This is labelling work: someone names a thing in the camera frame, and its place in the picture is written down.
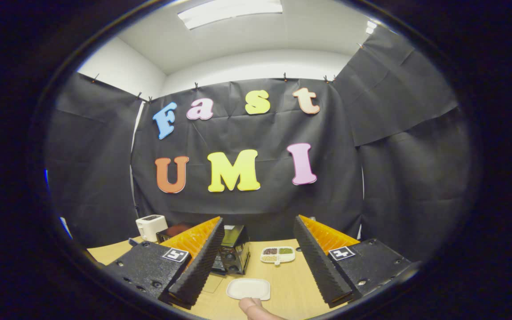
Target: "ceiling light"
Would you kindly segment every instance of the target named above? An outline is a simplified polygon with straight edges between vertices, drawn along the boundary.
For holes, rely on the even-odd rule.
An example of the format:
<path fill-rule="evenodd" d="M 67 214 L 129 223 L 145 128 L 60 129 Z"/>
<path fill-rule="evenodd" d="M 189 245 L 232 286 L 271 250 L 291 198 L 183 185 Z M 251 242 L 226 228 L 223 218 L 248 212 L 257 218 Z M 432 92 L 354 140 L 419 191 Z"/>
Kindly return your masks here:
<path fill-rule="evenodd" d="M 214 0 L 177 16 L 189 30 L 211 22 L 250 14 L 282 13 L 280 0 Z"/>

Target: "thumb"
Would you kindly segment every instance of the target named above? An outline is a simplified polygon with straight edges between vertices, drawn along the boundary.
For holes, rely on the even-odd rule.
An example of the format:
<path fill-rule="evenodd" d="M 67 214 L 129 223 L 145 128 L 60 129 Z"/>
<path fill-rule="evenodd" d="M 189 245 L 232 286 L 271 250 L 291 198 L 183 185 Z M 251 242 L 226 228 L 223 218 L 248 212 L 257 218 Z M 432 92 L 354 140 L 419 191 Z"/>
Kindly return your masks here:
<path fill-rule="evenodd" d="M 285 320 L 280 316 L 271 314 L 268 310 L 256 304 L 251 298 L 242 298 L 238 305 L 251 320 Z"/>

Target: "foam letter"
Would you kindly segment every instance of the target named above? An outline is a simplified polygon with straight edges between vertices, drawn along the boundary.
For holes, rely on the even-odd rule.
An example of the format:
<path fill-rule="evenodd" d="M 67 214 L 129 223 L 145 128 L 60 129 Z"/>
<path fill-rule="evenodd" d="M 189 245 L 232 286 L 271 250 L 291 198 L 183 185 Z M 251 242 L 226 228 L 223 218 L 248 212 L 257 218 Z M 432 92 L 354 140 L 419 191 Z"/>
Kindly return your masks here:
<path fill-rule="evenodd" d="M 311 103 L 311 98 L 316 97 L 315 92 L 309 92 L 307 88 L 301 88 L 294 92 L 293 96 L 297 97 L 299 107 L 303 112 L 309 113 L 310 115 L 319 112 L 319 105 L 313 105 L 313 103 Z"/>
<path fill-rule="evenodd" d="M 266 113 L 270 110 L 270 101 L 268 93 L 264 90 L 250 91 L 246 94 L 246 112 L 250 115 L 256 113 Z"/>
<path fill-rule="evenodd" d="M 189 162 L 189 157 L 187 156 L 178 156 L 175 158 L 175 163 L 177 164 L 177 181 L 174 184 L 170 184 L 169 181 L 167 181 L 167 166 L 171 163 L 171 159 L 159 158 L 155 160 L 155 165 L 157 166 L 157 186 L 161 191 L 176 194 L 183 190 L 187 178 L 185 174 L 187 162 Z"/>
<path fill-rule="evenodd" d="M 292 179 L 292 184 L 299 186 L 300 184 L 312 184 L 317 181 L 317 176 L 311 173 L 311 165 L 309 164 L 308 151 L 311 149 L 311 145 L 291 144 L 286 149 L 293 157 L 295 177 Z"/>
<path fill-rule="evenodd" d="M 159 128 L 160 140 L 168 136 L 175 129 L 172 125 L 169 125 L 169 122 L 173 123 L 175 121 L 175 113 L 171 111 L 175 110 L 175 108 L 177 108 L 177 104 L 170 103 L 153 116 L 153 120 L 157 122 L 157 127 Z"/>
<path fill-rule="evenodd" d="M 191 103 L 191 109 L 187 111 L 187 119 L 209 120 L 213 116 L 213 100 L 208 98 L 197 99 Z"/>
<path fill-rule="evenodd" d="M 256 168 L 254 167 L 256 156 L 258 156 L 258 152 L 256 150 L 242 150 L 238 154 L 236 162 L 234 162 L 234 166 L 232 166 L 223 152 L 214 152 L 209 154 L 207 158 L 212 164 L 211 185 L 209 186 L 209 191 L 224 191 L 224 186 L 221 183 L 221 177 L 222 180 L 224 180 L 226 187 L 228 187 L 228 190 L 232 191 L 236 185 L 238 176 L 240 176 L 238 190 L 248 191 L 260 189 L 260 183 L 256 181 Z"/>

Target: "white wall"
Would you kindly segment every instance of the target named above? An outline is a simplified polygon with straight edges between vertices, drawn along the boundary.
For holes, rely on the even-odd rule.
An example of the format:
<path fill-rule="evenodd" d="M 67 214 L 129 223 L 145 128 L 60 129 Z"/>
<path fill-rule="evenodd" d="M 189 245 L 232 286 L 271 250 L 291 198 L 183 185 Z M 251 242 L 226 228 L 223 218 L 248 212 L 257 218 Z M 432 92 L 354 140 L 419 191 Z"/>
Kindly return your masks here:
<path fill-rule="evenodd" d="M 259 78 L 288 78 L 332 80 L 351 56 L 327 51 L 268 50 L 220 57 L 181 69 L 165 78 L 159 96 L 166 96 L 199 86 Z"/>
<path fill-rule="evenodd" d="M 162 95 L 165 73 L 118 37 L 112 38 L 94 53 L 79 73 L 140 97 Z"/>

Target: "orange letter u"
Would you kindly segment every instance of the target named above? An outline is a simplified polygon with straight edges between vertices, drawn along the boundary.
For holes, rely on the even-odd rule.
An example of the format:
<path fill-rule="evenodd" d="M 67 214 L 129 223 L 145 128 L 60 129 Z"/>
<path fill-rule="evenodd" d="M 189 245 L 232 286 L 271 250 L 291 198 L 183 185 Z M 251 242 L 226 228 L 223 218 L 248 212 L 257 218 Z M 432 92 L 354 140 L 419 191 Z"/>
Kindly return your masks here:
<path fill-rule="evenodd" d="M 170 184 L 169 181 L 167 181 L 167 166 L 171 163 L 171 159 L 159 158 L 155 160 L 155 165 L 157 166 L 157 186 L 161 191 L 176 194 L 183 190 L 185 187 L 185 168 L 187 162 L 189 162 L 188 156 L 178 156 L 175 158 L 175 163 L 177 164 L 177 181 L 174 184 Z"/>

